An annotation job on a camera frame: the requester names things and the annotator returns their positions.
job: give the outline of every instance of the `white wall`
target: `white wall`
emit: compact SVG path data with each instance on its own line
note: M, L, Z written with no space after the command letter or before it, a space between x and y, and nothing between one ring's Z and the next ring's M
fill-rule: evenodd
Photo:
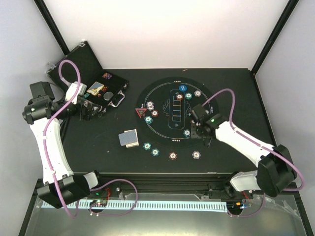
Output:
M252 68L288 0L45 0L104 68Z
M315 230L315 1L297 4L257 74L276 140L302 171L302 200Z
M0 235L18 235L42 167L22 111L29 84L44 81L46 63L62 58L32 0L0 1Z

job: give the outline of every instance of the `black table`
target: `black table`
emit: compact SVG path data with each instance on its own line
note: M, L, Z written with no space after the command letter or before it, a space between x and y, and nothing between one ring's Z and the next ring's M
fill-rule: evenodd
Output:
M162 78L185 77L203 84L214 94L230 88L236 95L233 122L258 139L273 143L273 136L261 103L255 78L247 69L120 69L111 73L130 81L125 91L126 99L105 116L90 121L72 117L63 142L65 155L75 173L98 170L100 173L232 173L252 171L255 166L242 154L228 145L212 140L209 148L202 142L193 147L173 148L160 145L143 133L136 115L136 101L142 90ZM229 115L231 95L224 93L217 98L220 113ZM139 146L120 146L118 134L137 129ZM153 157L143 149L145 142L160 151ZM202 157L195 160L191 153L198 150ZM169 153L178 158L170 161Z

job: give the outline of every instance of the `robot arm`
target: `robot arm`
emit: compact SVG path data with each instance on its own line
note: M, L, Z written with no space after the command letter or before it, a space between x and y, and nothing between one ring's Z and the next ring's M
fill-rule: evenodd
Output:
M242 153L258 168L257 171L239 172L231 178L230 184L236 191L262 190L275 197L297 177L296 172L284 161L261 148L266 147L290 160L286 147L264 143L228 122L220 114L210 117L201 105L195 106L190 116L193 119L191 134L196 134L191 138L218 139Z
M61 113L58 118L48 126L46 136L43 136L43 131L50 117L56 113L63 102L53 102L54 95L47 82L38 82L30 85L33 99L24 108L23 118L30 125L33 134L36 137L42 165L43 165L43 182L44 186L37 190L40 199L51 204L55 208L61 208L62 204L56 193L56 187L52 171L49 168L46 154L44 151L43 139L46 139L47 151L50 156L50 161L54 167L59 188L63 195L66 204L75 202L90 194L90 189L98 185L96 172L90 172L84 176L74 175L65 158L61 138L60 138L60 122L59 118L65 118L72 115L76 108L77 97L72 101L72 104L67 107L64 113ZM72 97L76 91L77 84L70 85L65 99ZM80 85L78 95L83 95L86 85Z

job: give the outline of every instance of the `open case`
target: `open case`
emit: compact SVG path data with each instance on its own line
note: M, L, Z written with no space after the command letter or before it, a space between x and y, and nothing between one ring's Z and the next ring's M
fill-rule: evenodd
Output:
M87 92L78 99L81 104L80 119L90 120L95 115L100 117L109 108L118 107L124 100L123 91L127 89L129 81L104 70L87 41L81 42L62 60L64 59L69 59L78 66L81 82L87 85ZM58 65L62 60L52 65L47 75L66 92L68 85L77 81L77 74L70 64L65 64L62 68L65 79L60 79Z

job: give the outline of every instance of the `purple cable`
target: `purple cable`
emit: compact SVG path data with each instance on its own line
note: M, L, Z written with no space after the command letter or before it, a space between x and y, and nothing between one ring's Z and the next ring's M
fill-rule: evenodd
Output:
M254 215L257 215L263 208L264 208L264 205L266 203L266 194L264 193L263 196L262 196L262 203L261 203L261 206L260 208L255 211L254 213L252 214L249 214L249 215L233 215L229 210L227 210L227 213L232 216L232 217L239 217L239 218L248 218L248 217L252 217Z
M104 216L123 216L123 215L127 215L129 212L131 212L136 207L137 202L138 202L138 191L137 191L136 186L134 186L134 184L132 182L130 182L129 180L127 180L127 179L123 179L123 178L114 179L114 180L111 180L111 181L107 182L106 184L102 185L101 187L93 188L90 191L91 192L97 191L97 190L102 189L102 188L106 187L107 185L109 185L109 184L111 184L113 182L117 182L117 181L127 182L134 188L134 191L136 193L136 200L135 200L134 204L132 205L132 207L128 211L126 211L124 213L121 213L121 214L107 214L107 213L95 213L95 212L92 212L92 207L93 207L93 205L92 205L92 206L90 206L90 209L89 209L91 214L98 214L98 215L104 215Z
M51 122L72 102L72 100L75 98L75 96L77 95L77 93L79 92L79 89L80 89L80 84L81 84L81 76L80 76L80 71L78 69L78 67L70 60L63 60L60 65L59 65L59 76L60 78L62 78L62 73L61 73L61 68L62 66L65 64L65 63L69 63L73 66L73 68L75 69L76 73L77 73L77 77L78 77L78 84L77 84L77 89L74 93L74 95L71 97L71 99L69 101L67 101L66 104L64 104L50 119L49 121L47 122L45 128L44 128L44 132L43 132L43 136L46 136L46 133L47 133L47 129L49 127L49 125L51 124ZM54 167L53 165L51 164L51 161L50 161L50 158L49 158L49 154L48 154L48 150L47 150L47 143L46 143L46 140L44 139L44 151L45 151L45 155L46 155L46 159L47 159L47 162L48 162L48 165L49 165L49 168L50 170L53 172L54 171ZM78 208L79 208L79 202L77 202L77 206L76 206L76 213L75 215L72 215L71 212L69 211L64 199L63 199L63 195L61 193L61 190L59 188L59 185L58 185L58 181L57 181L57 178L56 178L56 174L53 172L53 178L54 178L54 183L55 183L55 187L56 187L56 191L57 191L57 194L58 194L58 197L60 199L60 202L62 204L62 206L64 207L64 210L66 211L66 213L68 214L68 216L70 216L72 219L74 219L77 214L78 214Z
M219 95L220 93L225 92L225 91L228 91L228 92L230 92L232 94L232 106L231 106L231 111L230 111L230 116L229 116L229 123L230 123L231 128L233 130L235 130L235 127L234 127L233 122L232 122L232 117L233 117L233 112L234 112L234 107L235 107L235 93L233 92L233 90L231 90L229 88L224 88L224 89L216 92L204 104L202 104L202 106L206 105L214 97L216 97L217 95ZM304 179L302 173L299 171L299 169L297 169L291 162L289 162L287 159L285 159L283 156L281 156L280 154L276 153L275 151L270 150L267 147L260 146L259 143L257 143L256 141L252 140L250 137L246 136L245 134L241 133L240 131L236 130L235 133L239 134L240 136L242 136L243 138L247 139L248 141L250 141L251 143L255 144L256 146L260 147L261 149L264 149L264 150L270 152L271 154L275 155L276 157L280 158L282 161L284 161L286 164L288 164L298 174L298 176L301 179L301 186L298 187L298 188L286 188L286 189L284 189L284 191L295 192L295 191L299 191L302 188L304 188L305 179Z

